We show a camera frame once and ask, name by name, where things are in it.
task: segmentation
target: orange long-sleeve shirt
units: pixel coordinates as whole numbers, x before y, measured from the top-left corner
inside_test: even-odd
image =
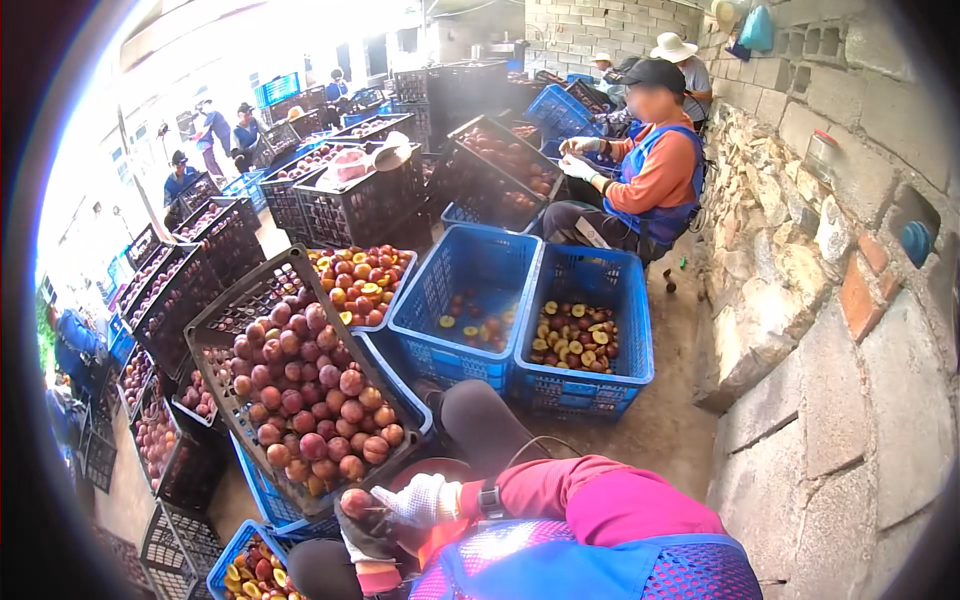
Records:
[[[661,123],[685,125],[691,130],[693,122],[684,114],[682,120]],[[646,137],[654,125],[648,125],[634,138],[612,141],[611,158],[620,162],[637,142]],[[696,201],[693,191],[693,169],[696,155],[693,143],[680,132],[666,132],[650,149],[643,168],[630,183],[613,183],[607,188],[607,198],[617,210],[639,214],[655,206],[677,206]]]

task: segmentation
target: pink sleeve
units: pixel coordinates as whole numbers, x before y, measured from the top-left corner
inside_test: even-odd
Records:
[[[726,533],[716,513],[656,473],[603,456],[525,463],[505,470],[496,483],[511,515],[566,520],[580,543],[615,546],[653,536]],[[481,516],[476,496],[482,487],[482,481],[464,485],[464,516]]]

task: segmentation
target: stone wall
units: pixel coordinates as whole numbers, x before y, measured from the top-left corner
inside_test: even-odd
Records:
[[[694,40],[703,13],[663,0],[526,0],[526,68],[600,76],[590,60],[649,57],[657,36]]]
[[[771,4],[771,53],[700,36],[719,97],[698,261],[696,401],[724,413],[708,504],[765,597],[876,598],[957,455],[955,144],[867,3]],[[803,165],[814,129],[839,145],[830,186]],[[919,268],[909,220],[935,232]]]

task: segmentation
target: blue plastic bag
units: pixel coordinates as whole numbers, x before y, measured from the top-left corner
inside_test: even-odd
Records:
[[[740,43],[750,50],[769,52],[774,49],[774,24],[767,7],[758,6],[747,16],[740,33]]]

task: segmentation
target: wire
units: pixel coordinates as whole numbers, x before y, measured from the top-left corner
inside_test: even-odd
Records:
[[[526,444],[524,444],[524,445],[522,445],[522,446],[520,447],[520,450],[518,450],[518,451],[516,452],[516,454],[514,455],[514,458],[510,459],[510,462],[507,463],[507,466],[506,466],[506,467],[504,467],[504,470],[512,467],[512,466],[514,465],[514,461],[520,456],[520,454],[523,454],[523,451],[526,450],[528,447],[530,447],[530,444],[536,442],[537,440],[553,440],[554,442],[559,442],[560,444],[565,445],[571,452],[573,452],[573,453],[576,454],[577,456],[583,456],[583,455],[584,455],[583,452],[581,452],[581,451],[578,450],[577,448],[573,447],[572,445],[568,444],[567,442],[564,442],[564,441],[561,440],[560,438],[555,438],[555,437],[553,437],[553,436],[537,436],[536,438],[534,438],[534,439],[531,440],[530,442],[527,442]]]

